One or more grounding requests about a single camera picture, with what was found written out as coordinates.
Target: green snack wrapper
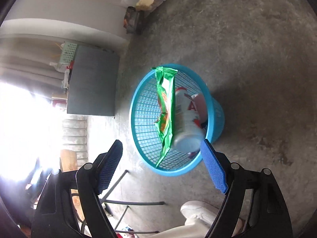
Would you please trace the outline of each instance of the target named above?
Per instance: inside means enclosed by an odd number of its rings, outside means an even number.
[[[162,162],[171,148],[174,130],[175,82],[178,70],[159,66],[155,68],[157,80],[158,103],[161,107],[159,119],[154,123],[162,142],[160,158],[156,167]]]

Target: white plastic bottle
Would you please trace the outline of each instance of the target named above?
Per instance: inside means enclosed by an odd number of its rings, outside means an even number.
[[[200,126],[196,105],[184,87],[175,92],[174,133],[173,148],[183,153],[198,152],[206,135]]]

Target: gray floor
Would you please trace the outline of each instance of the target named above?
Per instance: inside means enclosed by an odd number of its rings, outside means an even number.
[[[163,177],[133,146],[128,118],[136,86],[151,67],[179,63],[196,71],[223,106],[226,125],[215,148],[246,169],[272,170],[298,233],[317,207],[316,33],[306,0],[167,0],[155,10],[121,57],[115,118],[93,118],[90,125],[107,135],[104,143],[124,144],[120,171],[131,174],[109,198],[168,203],[132,206],[125,221],[135,230],[163,231],[184,223],[184,202],[219,207],[223,200],[203,163]]]

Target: white sneaker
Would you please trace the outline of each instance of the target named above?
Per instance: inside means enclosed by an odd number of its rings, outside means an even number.
[[[198,218],[208,224],[209,227],[216,219],[218,211],[219,209],[216,207],[202,201],[188,201],[180,208],[180,212],[187,219]],[[243,221],[239,218],[232,236],[238,234],[242,227]]]

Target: blue gripper pad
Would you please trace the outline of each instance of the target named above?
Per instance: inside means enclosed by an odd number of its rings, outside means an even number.
[[[98,194],[101,194],[103,190],[109,187],[112,176],[120,162],[122,157],[122,143],[116,140],[112,147],[108,151],[108,158],[104,166],[102,167],[98,176]]]
[[[201,142],[200,153],[215,187],[225,194],[228,190],[225,171],[208,143],[207,140]]]

